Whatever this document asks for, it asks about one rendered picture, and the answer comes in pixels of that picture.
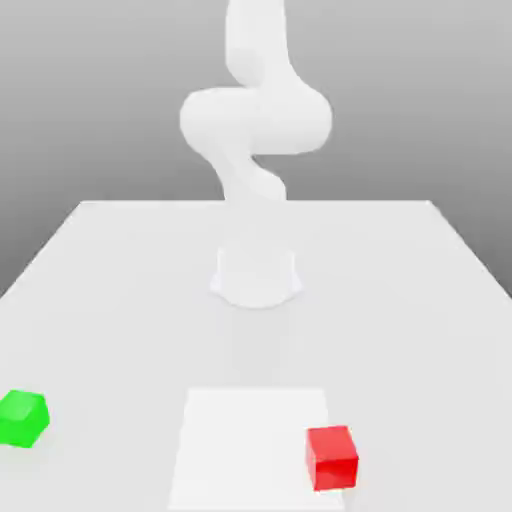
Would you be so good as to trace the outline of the small red cube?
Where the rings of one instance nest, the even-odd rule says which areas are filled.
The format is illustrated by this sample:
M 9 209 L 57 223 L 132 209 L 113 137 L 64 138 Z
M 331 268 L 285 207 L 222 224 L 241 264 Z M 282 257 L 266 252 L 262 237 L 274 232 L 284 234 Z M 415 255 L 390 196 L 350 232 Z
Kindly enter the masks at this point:
M 316 492 L 353 489 L 359 455 L 346 425 L 308 428 L 306 466 Z

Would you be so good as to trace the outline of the small green cube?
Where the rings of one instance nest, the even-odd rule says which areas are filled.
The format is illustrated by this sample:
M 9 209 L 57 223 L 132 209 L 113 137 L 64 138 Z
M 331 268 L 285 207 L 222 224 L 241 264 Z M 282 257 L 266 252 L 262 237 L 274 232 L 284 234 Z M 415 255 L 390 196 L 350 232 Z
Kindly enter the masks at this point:
M 49 423 L 42 394 L 10 390 L 0 400 L 0 445 L 31 448 Z

